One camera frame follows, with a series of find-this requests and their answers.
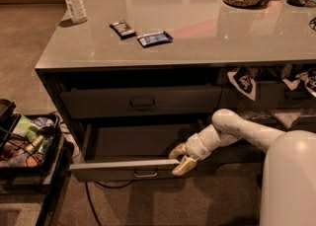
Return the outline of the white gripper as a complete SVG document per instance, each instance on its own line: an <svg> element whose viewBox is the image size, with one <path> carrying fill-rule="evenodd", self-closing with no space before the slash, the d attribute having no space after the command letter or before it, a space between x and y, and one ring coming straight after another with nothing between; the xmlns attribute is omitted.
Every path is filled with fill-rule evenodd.
<svg viewBox="0 0 316 226"><path fill-rule="evenodd" d="M172 174L176 177L183 176L184 174L191 171L198 161L202 161L207 158L211 151L203 144L199 135L195 133L185 143L177 145L170 153L170 159L176 159L181 155L184 156L180 164L172 171Z"/></svg>

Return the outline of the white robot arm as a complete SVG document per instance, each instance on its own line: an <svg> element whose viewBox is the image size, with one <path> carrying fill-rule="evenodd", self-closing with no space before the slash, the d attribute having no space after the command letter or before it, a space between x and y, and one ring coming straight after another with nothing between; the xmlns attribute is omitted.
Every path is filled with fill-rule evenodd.
<svg viewBox="0 0 316 226"><path fill-rule="evenodd" d="M194 133L184 143L177 145L170 153L170 159L182 156L180 164L172 171L181 177L191 171L198 161L203 161L219 147L229 146L239 140L246 140L263 152L267 152L283 131L246 120L229 109L220 109L211 117L211 124Z"/></svg>

